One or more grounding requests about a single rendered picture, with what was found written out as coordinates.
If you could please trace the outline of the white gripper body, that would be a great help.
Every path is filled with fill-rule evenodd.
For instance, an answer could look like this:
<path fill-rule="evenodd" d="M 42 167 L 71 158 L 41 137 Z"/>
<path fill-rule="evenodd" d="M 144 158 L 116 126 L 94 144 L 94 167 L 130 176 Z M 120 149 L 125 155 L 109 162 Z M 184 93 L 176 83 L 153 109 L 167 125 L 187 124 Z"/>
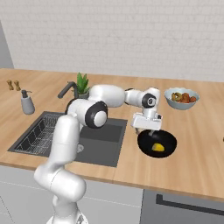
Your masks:
<path fill-rule="evenodd" d="M 143 116 L 142 113 L 135 113 L 131 122 L 131 126 L 136 129 L 144 130 L 160 130 L 162 126 L 162 116 L 156 114 L 154 118 Z"/>

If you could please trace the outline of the yellow lemon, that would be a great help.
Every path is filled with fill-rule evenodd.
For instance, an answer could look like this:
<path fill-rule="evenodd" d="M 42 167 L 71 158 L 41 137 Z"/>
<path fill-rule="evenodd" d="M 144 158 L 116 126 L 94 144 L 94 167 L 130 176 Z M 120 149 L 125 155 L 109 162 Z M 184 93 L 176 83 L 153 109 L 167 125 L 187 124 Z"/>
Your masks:
<path fill-rule="evenodd" d="M 165 147 L 161 143 L 154 143 L 152 149 L 154 151 L 162 152 L 165 150 Z"/>

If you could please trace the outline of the black bowl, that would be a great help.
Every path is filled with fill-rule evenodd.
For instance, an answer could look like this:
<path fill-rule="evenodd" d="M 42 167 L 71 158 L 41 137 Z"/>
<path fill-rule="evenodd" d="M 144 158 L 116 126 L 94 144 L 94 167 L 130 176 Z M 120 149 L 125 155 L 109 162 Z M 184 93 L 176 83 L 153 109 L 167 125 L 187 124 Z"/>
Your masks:
<path fill-rule="evenodd" d="M 152 158 L 167 158 L 177 147 L 177 139 L 170 132 L 164 130 L 155 130 L 153 136 L 149 136 L 149 130 L 142 131 L 137 137 L 137 144 L 140 150 Z M 164 151 L 158 152 L 152 149 L 154 143 L 164 146 Z"/>

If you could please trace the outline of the white bowl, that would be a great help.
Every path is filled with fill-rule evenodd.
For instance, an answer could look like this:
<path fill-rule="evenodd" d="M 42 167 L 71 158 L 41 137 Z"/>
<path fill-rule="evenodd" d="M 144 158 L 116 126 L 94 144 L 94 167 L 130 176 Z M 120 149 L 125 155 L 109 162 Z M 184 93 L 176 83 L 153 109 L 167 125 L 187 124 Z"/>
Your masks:
<path fill-rule="evenodd" d="M 194 102 L 189 102 L 189 103 L 183 103 L 183 102 L 176 102 L 172 100 L 172 94 L 174 93 L 188 93 L 190 97 L 194 97 L 196 101 Z M 187 89 L 184 87 L 170 87 L 164 91 L 164 97 L 167 101 L 167 103 L 173 108 L 173 109 L 178 109 L 178 110 L 188 110 L 190 109 L 193 105 L 196 104 L 196 102 L 200 99 L 200 96 L 193 90 Z"/>

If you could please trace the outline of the dark grey sink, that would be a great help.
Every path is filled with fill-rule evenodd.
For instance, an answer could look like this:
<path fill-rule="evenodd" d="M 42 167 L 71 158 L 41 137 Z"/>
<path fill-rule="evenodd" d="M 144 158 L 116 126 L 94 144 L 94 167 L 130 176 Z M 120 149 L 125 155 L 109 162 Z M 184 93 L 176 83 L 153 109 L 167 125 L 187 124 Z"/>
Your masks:
<path fill-rule="evenodd" d="M 16 146 L 19 141 L 28 133 L 35 122 L 9 148 L 10 152 L 15 152 L 13 147 Z M 84 150 L 78 153 L 75 160 L 93 165 L 116 167 L 123 144 L 126 125 L 126 120 L 109 118 L 104 126 L 100 129 L 90 129 L 89 127 L 83 127 L 80 132 L 80 144 L 84 146 Z"/>

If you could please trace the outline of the light grey cupboard door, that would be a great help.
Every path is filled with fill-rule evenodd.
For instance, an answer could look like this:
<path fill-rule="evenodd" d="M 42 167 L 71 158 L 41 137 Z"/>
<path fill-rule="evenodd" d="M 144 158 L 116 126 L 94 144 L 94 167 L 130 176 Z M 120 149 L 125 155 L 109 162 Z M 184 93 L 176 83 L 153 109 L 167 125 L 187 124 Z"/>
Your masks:
<path fill-rule="evenodd" d="M 46 224 L 53 196 L 37 186 L 0 182 L 0 196 L 15 224 Z M 87 182 L 78 202 L 89 224 L 139 224 L 143 191 L 133 187 Z"/>

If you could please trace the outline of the green potted plant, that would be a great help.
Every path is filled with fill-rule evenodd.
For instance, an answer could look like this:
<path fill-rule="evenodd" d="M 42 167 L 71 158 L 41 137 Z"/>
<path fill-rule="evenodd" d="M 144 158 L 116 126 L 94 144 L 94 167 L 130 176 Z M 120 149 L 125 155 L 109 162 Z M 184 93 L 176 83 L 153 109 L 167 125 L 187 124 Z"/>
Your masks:
<path fill-rule="evenodd" d="M 77 88 L 78 94 L 81 99 L 87 99 L 89 96 L 89 89 L 88 86 L 88 77 L 86 74 L 82 75 L 81 73 L 77 74 Z"/>

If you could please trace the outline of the dark grey tap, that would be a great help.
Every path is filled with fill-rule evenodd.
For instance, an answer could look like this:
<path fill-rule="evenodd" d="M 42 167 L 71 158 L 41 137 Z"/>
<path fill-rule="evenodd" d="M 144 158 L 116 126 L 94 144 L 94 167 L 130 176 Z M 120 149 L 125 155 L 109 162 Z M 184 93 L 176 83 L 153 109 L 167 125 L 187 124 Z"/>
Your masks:
<path fill-rule="evenodd" d="M 66 86 L 59 92 L 58 94 L 58 98 L 62 99 L 63 96 L 67 93 L 67 91 L 70 89 L 70 88 L 73 88 L 73 98 L 74 99 L 77 99 L 79 97 L 79 94 L 78 94 L 78 88 L 77 88 L 77 85 L 75 82 L 73 81 L 69 81 Z"/>

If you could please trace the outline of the grey dishwasher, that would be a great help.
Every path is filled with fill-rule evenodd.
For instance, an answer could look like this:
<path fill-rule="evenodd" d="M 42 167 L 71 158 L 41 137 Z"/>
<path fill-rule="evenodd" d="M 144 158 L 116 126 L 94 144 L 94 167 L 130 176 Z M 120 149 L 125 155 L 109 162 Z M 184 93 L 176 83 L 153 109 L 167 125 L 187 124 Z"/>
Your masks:
<path fill-rule="evenodd" d="M 157 194 L 162 194 L 164 200 L 224 211 L 224 202 L 144 190 L 140 224 L 224 224 L 224 216 L 158 205 Z"/>

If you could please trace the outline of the grey soap dispenser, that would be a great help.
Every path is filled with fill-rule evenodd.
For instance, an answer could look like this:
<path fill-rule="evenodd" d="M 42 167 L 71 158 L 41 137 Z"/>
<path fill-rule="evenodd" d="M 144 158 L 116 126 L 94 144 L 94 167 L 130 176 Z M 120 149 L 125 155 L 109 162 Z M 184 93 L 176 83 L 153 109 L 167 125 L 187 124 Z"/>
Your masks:
<path fill-rule="evenodd" d="M 21 91 L 21 105 L 22 110 L 26 115 L 31 115 L 35 112 L 35 107 L 32 98 L 28 95 L 28 91 L 23 89 Z"/>

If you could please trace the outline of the light grey drawer front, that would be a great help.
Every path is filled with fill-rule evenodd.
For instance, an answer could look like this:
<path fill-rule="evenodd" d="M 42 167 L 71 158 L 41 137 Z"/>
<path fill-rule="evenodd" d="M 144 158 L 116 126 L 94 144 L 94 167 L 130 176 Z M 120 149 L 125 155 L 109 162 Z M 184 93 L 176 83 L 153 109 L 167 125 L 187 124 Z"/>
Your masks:
<path fill-rule="evenodd" d="M 34 180 L 34 171 L 0 165 L 0 183 L 42 190 Z M 85 199 L 110 202 L 130 207 L 142 205 L 143 190 L 135 187 L 86 180 Z"/>

